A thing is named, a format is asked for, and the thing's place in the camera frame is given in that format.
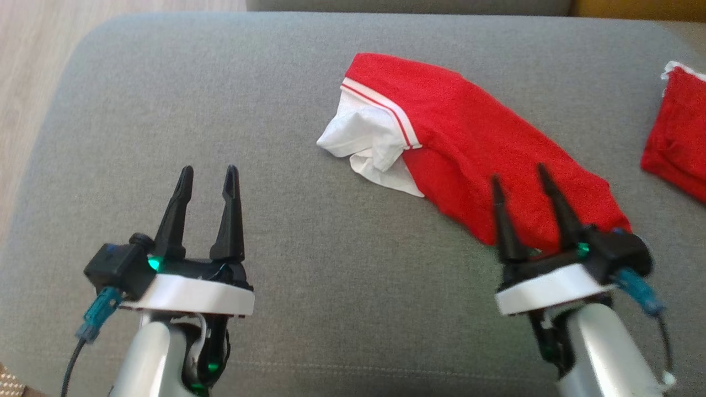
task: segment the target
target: gray fabric upholstery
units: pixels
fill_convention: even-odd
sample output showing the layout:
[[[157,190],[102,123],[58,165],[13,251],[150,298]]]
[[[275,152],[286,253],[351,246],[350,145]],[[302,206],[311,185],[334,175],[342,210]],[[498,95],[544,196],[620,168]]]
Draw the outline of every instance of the gray fabric upholstery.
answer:
[[[665,63],[706,61],[662,26],[624,20],[187,13],[102,25],[66,67],[0,258],[3,363],[56,393],[94,297],[91,256],[154,233],[187,164],[184,241],[206,256],[233,163],[256,312],[231,323],[216,396],[555,396],[527,320],[497,312],[493,249],[316,147],[361,51],[461,72],[611,183],[657,260],[674,395],[701,396],[706,210],[639,162]],[[661,370],[654,322],[619,294],[616,309]],[[137,321],[109,320],[73,397],[106,394]]]
[[[246,0],[248,11],[566,16],[571,0]]]

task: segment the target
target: blue cable connector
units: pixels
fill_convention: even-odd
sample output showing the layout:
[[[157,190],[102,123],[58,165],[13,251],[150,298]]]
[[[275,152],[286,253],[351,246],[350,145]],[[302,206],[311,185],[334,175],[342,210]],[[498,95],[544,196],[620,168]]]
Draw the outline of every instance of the blue cable connector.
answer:
[[[93,343],[108,317],[123,302],[122,294],[114,287],[105,287],[83,315],[83,325],[76,331],[76,337],[86,343]]]
[[[633,269],[619,270],[614,282],[642,307],[646,315],[657,317],[664,310],[664,303],[657,299],[652,288]]]

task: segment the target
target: red garment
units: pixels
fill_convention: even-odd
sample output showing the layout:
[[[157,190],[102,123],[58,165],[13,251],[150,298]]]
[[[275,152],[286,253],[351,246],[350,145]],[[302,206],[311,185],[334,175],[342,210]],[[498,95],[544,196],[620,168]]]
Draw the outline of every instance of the red garment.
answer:
[[[378,93],[403,110],[401,118],[408,118],[413,129],[401,128],[404,149],[414,150],[405,150],[402,158],[414,182],[442,213],[464,223],[483,243],[495,243],[490,180],[499,174],[520,239],[542,250],[558,247],[551,202],[537,174],[540,162],[583,223],[601,230],[630,229],[606,181],[459,73],[358,54],[346,77],[363,86],[359,94],[369,88],[374,91],[369,97]]]
[[[706,203],[706,76],[669,62],[641,166]]]

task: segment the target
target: yellow wall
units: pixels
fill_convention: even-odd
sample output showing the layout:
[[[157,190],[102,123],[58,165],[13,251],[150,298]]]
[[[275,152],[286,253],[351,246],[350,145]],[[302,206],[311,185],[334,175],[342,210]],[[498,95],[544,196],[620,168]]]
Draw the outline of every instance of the yellow wall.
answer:
[[[706,0],[574,0],[571,15],[706,22]]]

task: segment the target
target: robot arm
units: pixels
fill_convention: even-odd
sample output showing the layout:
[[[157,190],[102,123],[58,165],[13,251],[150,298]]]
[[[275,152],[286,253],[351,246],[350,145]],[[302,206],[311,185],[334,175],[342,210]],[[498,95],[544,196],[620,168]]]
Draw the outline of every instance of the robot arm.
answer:
[[[130,244],[105,244],[84,274],[99,295],[84,316],[79,346],[62,388],[68,391],[73,363],[84,343],[95,340],[105,319],[118,307],[140,312],[133,339],[111,397],[207,396],[230,353],[227,322],[252,315],[255,295],[242,265],[243,226],[238,172],[228,167],[225,208],[208,260],[186,259],[182,246],[193,168],[179,182],[152,241],[139,233]],[[196,318],[198,325],[178,322]]]
[[[657,382],[611,308],[611,291],[621,288],[664,325],[660,317],[664,306],[642,281],[653,265],[647,246],[622,230],[605,233],[582,225],[547,169],[539,165],[538,170],[554,207],[561,250],[530,256],[515,233],[500,179],[495,177],[498,258],[503,264],[503,281],[496,293],[500,313],[527,315],[542,358],[558,370],[562,396],[662,396],[666,387]],[[671,358],[667,362],[665,381],[670,383]]]

